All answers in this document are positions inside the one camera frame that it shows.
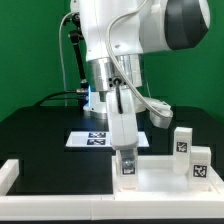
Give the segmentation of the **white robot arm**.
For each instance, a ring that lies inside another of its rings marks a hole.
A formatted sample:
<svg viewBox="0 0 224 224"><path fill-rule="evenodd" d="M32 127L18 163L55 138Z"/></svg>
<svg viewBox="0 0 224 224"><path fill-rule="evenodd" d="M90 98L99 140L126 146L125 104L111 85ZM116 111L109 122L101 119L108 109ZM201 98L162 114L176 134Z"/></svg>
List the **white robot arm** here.
<svg viewBox="0 0 224 224"><path fill-rule="evenodd" d="M87 45L95 90L106 94L112 148L124 175L137 169L136 112L147 110L154 126L167 128L173 112L142 96L141 56L195 47L207 34L207 0L71 0Z"/></svg>

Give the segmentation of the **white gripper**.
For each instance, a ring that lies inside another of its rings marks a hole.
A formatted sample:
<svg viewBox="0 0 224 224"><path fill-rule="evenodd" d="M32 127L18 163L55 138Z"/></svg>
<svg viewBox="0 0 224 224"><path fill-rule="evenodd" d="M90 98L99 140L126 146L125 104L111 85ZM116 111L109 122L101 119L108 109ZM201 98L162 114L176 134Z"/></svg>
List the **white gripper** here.
<svg viewBox="0 0 224 224"><path fill-rule="evenodd" d="M149 107L149 117L153 125L167 129L173 117L171 106L157 99L144 97ZM121 167L135 168L135 148L138 147L138 127L134 98L130 89L120 91L117 100L116 91L106 94L107 119L110 133L110 143L114 150L121 150Z"/></svg>

